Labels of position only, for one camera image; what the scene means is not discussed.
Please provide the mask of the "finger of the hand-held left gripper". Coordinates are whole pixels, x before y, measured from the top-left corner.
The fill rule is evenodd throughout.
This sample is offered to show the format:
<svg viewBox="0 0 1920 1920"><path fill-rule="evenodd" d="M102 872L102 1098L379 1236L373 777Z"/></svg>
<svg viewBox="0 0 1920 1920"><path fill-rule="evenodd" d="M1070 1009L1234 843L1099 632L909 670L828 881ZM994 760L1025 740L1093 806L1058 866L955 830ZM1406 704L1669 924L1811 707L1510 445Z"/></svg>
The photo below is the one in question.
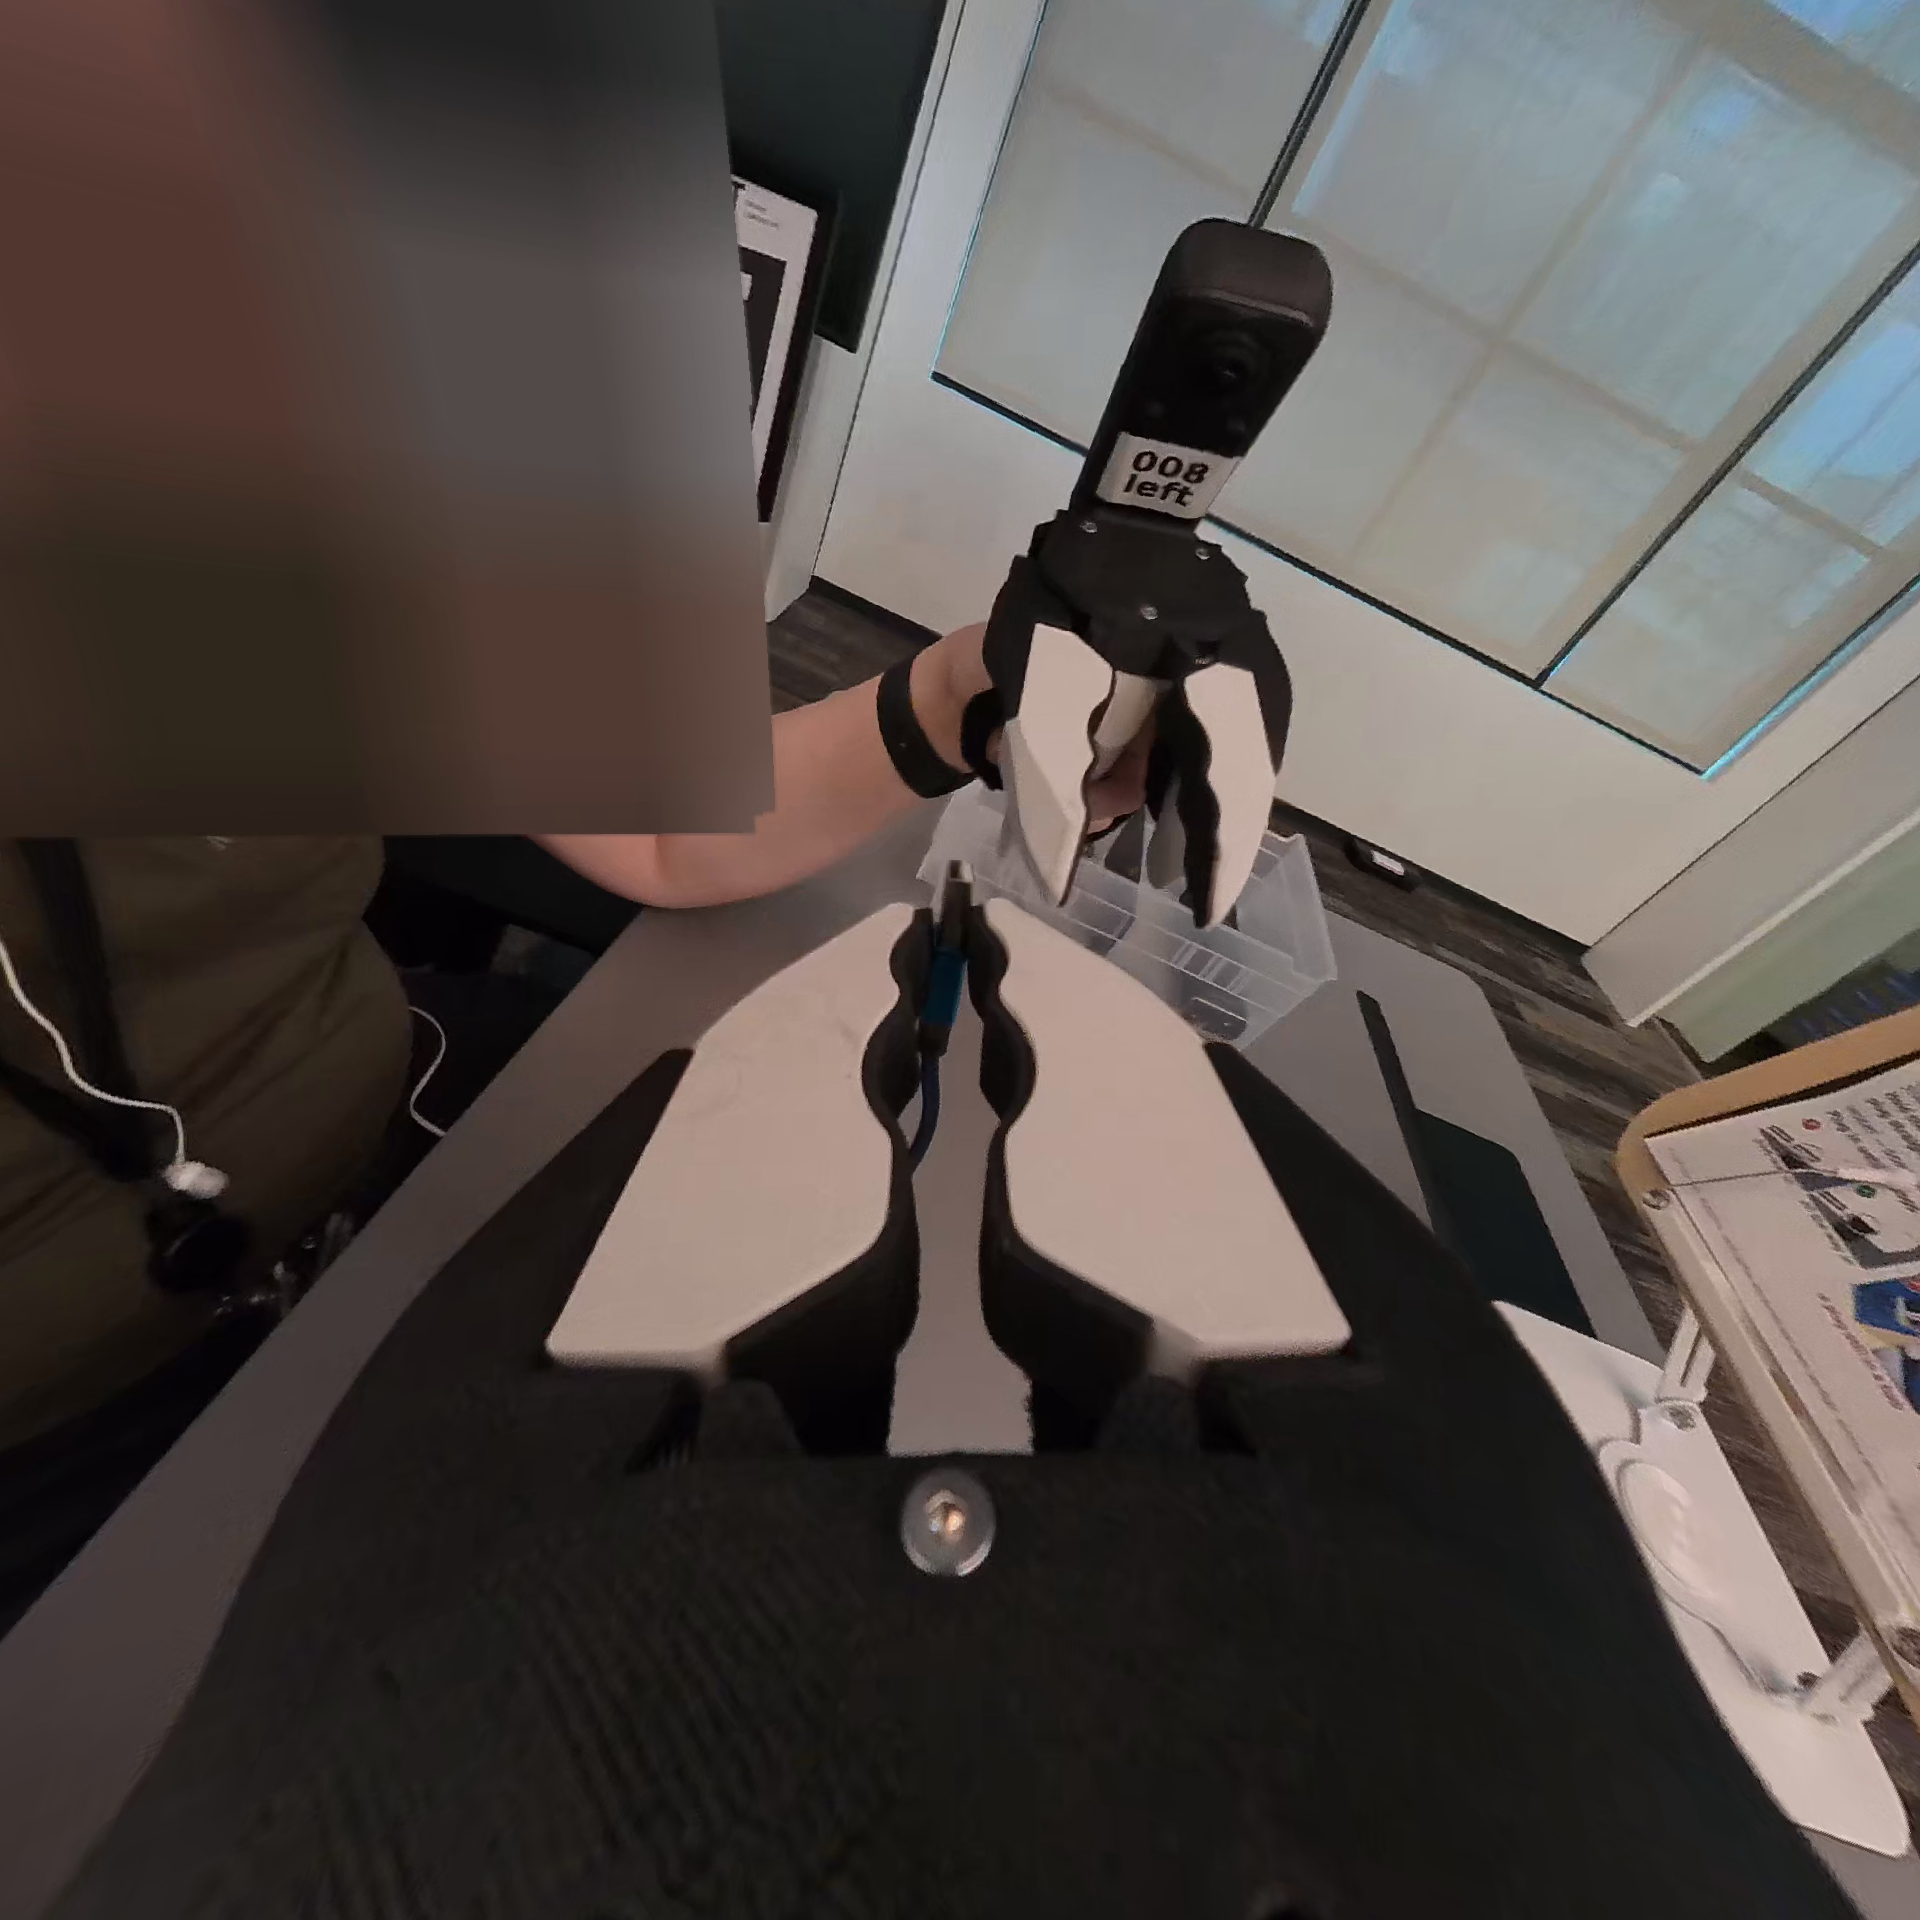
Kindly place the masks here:
<svg viewBox="0 0 1920 1920"><path fill-rule="evenodd" d="M1183 670L1156 731L1147 881L1183 901L1193 924L1223 924L1262 866L1278 794L1262 678L1208 662Z"/></svg>
<svg viewBox="0 0 1920 1920"><path fill-rule="evenodd" d="M1052 905L1086 843L1140 806L1160 678L1114 668L1086 635L1039 626L999 731L999 783Z"/></svg>

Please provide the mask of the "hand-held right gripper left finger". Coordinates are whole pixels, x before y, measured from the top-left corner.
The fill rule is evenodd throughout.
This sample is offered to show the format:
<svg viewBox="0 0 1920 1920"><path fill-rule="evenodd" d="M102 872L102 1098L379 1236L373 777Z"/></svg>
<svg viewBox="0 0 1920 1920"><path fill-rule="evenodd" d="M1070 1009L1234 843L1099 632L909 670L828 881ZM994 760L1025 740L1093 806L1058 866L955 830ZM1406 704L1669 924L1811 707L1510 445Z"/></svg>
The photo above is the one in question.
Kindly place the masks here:
<svg viewBox="0 0 1920 1920"><path fill-rule="evenodd" d="M911 1091L920 905L886 901L686 1048L552 1364L767 1385L803 1453L880 1453L920 1317Z"/></svg>

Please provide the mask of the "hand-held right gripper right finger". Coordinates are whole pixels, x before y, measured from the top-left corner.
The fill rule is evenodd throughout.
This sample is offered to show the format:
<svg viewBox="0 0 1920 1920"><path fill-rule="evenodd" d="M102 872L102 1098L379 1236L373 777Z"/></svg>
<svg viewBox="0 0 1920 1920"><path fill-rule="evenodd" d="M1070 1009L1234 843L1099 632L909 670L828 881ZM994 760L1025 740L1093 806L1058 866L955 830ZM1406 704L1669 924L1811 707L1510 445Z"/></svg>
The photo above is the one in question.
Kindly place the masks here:
<svg viewBox="0 0 1920 1920"><path fill-rule="evenodd" d="M1028 1387L1039 1453L1086 1453L1138 1385L1353 1345L1227 1098L1234 1048L1014 901L974 905L974 1016L982 1324Z"/></svg>

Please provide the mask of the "clear plastic bin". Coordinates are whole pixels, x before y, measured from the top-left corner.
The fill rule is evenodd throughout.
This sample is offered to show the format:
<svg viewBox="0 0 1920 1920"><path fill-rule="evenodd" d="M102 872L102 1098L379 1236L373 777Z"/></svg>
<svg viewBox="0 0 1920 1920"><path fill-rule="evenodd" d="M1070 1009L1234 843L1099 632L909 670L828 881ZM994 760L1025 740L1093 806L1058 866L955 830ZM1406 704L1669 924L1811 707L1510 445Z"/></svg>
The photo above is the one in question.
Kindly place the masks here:
<svg viewBox="0 0 1920 1920"><path fill-rule="evenodd" d="M1183 999L1243 999L1252 1048L1284 1014L1332 981L1332 931L1318 889L1309 837L1266 833L1262 866L1223 924L1193 924L1183 901L1140 877L1147 818L1102 833L1060 905L1039 892L1025 853L1014 843L999 790L955 790L920 858L927 892L936 892L951 866L969 866L974 892L1008 892L1042 924L1070 931L1114 969L1138 973L1178 1016Z"/></svg>

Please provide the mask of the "person's left forearm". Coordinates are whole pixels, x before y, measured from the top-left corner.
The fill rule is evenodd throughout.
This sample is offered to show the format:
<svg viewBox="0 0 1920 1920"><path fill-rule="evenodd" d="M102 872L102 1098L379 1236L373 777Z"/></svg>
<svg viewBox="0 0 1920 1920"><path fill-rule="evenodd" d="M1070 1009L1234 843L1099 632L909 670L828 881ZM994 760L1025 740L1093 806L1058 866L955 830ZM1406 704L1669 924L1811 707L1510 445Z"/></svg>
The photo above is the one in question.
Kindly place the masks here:
<svg viewBox="0 0 1920 1920"><path fill-rule="evenodd" d="M746 833L540 833L552 858L635 905L767 901L920 806L880 744L880 670L769 718L769 806Z"/></svg>

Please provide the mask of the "black wristband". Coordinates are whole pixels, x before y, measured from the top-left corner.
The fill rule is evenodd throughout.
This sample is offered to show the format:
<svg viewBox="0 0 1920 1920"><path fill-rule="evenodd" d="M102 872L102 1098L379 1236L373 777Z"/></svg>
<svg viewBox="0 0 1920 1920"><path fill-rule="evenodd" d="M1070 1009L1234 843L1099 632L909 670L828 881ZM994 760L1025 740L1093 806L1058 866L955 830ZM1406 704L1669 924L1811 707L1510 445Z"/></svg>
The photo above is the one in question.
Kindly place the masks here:
<svg viewBox="0 0 1920 1920"><path fill-rule="evenodd" d="M969 766L951 766L933 733L920 731L920 707L911 707L911 662L896 662L880 678L877 678L877 740L896 766L896 777L909 783L909 794L951 794L962 783L974 783Z"/></svg>

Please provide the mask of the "frosted glass window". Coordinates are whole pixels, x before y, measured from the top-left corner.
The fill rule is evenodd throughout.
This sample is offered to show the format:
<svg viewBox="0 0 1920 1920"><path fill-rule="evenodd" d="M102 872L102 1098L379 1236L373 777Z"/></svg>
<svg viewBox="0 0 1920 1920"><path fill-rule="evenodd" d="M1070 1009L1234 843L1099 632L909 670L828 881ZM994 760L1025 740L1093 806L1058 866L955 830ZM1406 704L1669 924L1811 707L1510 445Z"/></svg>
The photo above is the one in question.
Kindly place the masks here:
<svg viewBox="0 0 1920 1920"><path fill-rule="evenodd" d="M1912 611L1920 8L1042 8L936 379L1086 450L1196 215L1332 263L1227 533L1693 771Z"/></svg>

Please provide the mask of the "wooden instruction board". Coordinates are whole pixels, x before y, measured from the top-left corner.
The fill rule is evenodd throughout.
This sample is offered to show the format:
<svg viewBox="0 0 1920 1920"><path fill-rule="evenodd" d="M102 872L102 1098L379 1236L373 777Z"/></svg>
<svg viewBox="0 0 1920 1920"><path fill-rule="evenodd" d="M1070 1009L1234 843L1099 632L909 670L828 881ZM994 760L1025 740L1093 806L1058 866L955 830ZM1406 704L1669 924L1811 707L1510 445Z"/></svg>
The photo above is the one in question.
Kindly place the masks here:
<svg viewBox="0 0 1920 1920"><path fill-rule="evenodd" d="M1859 1639L1831 1696L1920 1709L1912 1413L1920 1014L1693 1079L1628 1116L1619 1188L1679 1287L1669 1372L1732 1377L1824 1530Z"/></svg>

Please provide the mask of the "white board stand base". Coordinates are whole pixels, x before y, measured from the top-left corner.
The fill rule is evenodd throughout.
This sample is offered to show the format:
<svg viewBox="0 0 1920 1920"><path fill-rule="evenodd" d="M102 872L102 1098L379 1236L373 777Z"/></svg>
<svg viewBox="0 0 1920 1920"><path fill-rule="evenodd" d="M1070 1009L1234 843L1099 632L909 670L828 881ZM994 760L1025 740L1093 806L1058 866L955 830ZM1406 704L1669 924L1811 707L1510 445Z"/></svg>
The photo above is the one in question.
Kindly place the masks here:
<svg viewBox="0 0 1920 1920"><path fill-rule="evenodd" d="M1534 1311L1501 1317L1589 1440L1698 1687L1774 1805L1811 1831L1899 1860L1907 1807L1869 1738L1869 1709L1896 1689L1880 1651L1849 1633L1824 1654L1693 1393L1712 1349L1693 1337L1685 1372L1669 1372Z"/></svg>

